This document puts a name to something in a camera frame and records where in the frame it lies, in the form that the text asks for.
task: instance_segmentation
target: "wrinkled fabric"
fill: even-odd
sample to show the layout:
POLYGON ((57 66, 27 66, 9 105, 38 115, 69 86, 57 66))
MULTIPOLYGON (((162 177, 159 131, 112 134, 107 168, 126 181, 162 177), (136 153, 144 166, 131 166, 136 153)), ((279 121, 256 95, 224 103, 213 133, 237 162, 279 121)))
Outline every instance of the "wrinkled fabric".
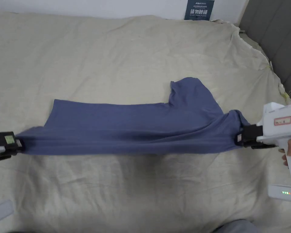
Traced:
POLYGON ((55 100, 44 127, 18 135, 27 154, 219 153, 233 150, 246 119, 224 114, 199 79, 171 82, 168 103, 115 105, 55 100))

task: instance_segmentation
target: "bed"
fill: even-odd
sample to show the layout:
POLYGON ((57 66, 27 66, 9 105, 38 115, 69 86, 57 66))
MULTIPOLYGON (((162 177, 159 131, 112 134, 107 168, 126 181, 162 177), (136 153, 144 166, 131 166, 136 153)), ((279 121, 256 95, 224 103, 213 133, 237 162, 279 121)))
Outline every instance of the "bed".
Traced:
MULTIPOLYGON (((44 125, 54 99, 167 102, 170 81, 184 77, 199 78, 224 112, 256 123, 263 104, 291 100, 249 43, 222 21, 0 13, 0 131, 44 125)), ((0 232, 211 232, 236 219, 291 232, 291 203, 267 196, 273 183, 291 183, 276 148, 19 154, 0 161, 0 202, 11 199, 15 210, 0 232)))

